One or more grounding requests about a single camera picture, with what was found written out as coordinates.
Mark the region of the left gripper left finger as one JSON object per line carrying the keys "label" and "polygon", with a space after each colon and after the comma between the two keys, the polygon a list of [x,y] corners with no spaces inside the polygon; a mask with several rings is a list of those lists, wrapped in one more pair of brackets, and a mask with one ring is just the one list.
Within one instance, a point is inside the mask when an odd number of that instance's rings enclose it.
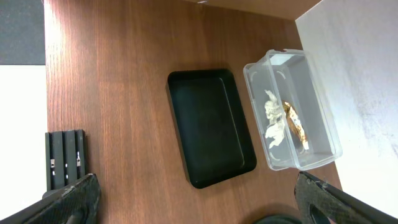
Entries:
{"label": "left gripper left finger", "polygon": [[100,197],[97,176],[87,174],[1,223],[95,223]]}

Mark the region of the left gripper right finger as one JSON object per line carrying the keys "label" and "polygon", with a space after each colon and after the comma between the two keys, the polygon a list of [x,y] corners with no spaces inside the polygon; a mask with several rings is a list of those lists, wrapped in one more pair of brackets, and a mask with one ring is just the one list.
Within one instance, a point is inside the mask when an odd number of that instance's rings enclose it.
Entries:
{"label": "left gripper right finger", "polygon": [[396,218],[308,172],[298,173],[294,195],[302,223],[397,224]]}

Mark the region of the gold snack wrapper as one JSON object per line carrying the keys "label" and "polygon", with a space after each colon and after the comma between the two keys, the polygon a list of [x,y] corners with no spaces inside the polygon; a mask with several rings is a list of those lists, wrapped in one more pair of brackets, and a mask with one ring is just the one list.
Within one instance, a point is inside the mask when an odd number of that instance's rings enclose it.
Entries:
{"label": "gold snack wrapper", "polygon": [[302,143],[303,149],[300,153],[303,154],[304,151],[309,150],[309,144],[301,120],[292,104],[287,101],[283,101],[282,105],[289,129],[299,138],[300,142]]}

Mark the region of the white tissue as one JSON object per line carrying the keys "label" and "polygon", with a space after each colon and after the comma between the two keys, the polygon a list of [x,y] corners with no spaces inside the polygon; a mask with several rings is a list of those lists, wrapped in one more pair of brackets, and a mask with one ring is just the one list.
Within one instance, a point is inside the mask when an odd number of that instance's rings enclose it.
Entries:
{"label": "white tissue", "polygon": [[269,125],[266,129],[266,138],[271,138],[269,148],[279,146],[285,139],[285,124],[282,119],[284,113],[277,102],[276,96],[269,90],[264,90],[268,95],[269,100],[265,102],[264,109],[266,111],[266,118],[269,120]]}

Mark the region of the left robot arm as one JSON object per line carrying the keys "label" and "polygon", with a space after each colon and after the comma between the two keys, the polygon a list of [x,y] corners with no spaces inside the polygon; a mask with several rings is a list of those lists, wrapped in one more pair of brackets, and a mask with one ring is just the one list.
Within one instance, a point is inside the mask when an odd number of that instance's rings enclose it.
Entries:
{"label": "left robot arm", "polygon": [[[95,174],[53,190],[2,223],[94,223],[100,202]],[[346,194],[308,172],[297,177],[294,195],[301,217],[269,215],[258,223],[397,223],[397,219]]]}

